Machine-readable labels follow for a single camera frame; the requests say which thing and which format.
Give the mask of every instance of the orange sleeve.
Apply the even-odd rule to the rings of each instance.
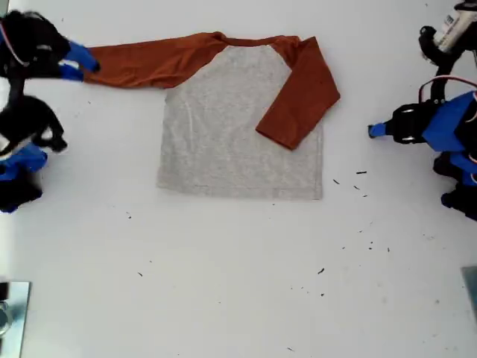
[[[302,42],[297,37],[280,37],[271,46],[290,66],[291,74],[256,130],[295,149],[340,94],[314,37]]]
[[[101,71],[84,81],[114,87],[175,87],[193,76],[224,48],[217,34],[89,48]]]

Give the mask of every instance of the white tabletop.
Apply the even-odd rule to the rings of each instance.
[[[87,45],[316,36],[342,95],[324,119],[322,201],[212,200],[155,187],[163,92],[30,81],[69,148],[41,200],[0,216],[0,274],[32,282],[24,358],[476,356],[460,268],[477,264],[477,223],[440,205],[453,183],[429,148],[367,138],[433,75],[419,30],[452,1],[11,6]],[[470,55],[456,69],[476,72]]]

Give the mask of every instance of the long-sleeve shirt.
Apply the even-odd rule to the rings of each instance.
[[[340,95],[314,37],[240,40],[215,32],[90,51],[101,71],[86,82],[169,89],[159,186],[321,197],[317,123]]]

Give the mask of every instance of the blue robot part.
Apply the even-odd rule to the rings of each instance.
[[[38,172],[46,164],[48,155],[34,144],[27,144],[6,160],[0,161],[0,181],[14,180],[20,169]]]
[[[423,132],[423,138],[435,151],[464,151],[455,129],[474,100],[474,92],[464,93],[443,104]]]

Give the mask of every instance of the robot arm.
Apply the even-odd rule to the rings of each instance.
[[[81,80],[82,71],[63,60],[92,72],[100,69],[87,48],[66,39],[40,14],[12,11],[0,19],[0,76]]]

